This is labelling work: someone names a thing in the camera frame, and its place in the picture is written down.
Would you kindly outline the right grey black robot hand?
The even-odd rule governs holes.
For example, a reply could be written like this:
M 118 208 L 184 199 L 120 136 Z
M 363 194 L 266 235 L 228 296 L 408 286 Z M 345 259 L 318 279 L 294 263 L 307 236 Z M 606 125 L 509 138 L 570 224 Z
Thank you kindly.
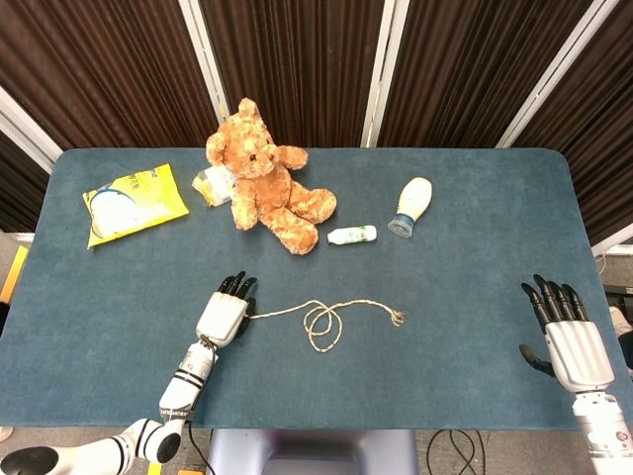
M 601 334 L 580 294 L 569 284 L 558 284 L 540 274 L 534 285 L 521 289 L 527 295 L 544 337 L 548 360 L 538 357 L 526 343 L 519 352 L 526 363 L 574 394 L 603 392 L 615 375 Z

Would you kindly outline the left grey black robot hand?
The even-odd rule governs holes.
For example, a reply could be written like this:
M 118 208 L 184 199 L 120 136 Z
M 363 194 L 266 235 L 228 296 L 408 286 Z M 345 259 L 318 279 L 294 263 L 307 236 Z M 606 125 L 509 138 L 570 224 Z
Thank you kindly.
M 256 309 L 251 296 L 258 279 L 245 271 L 226 277 L 212 294 L 196 326 L 196 335 L 206 347 L 220 348 L 240 337 Z

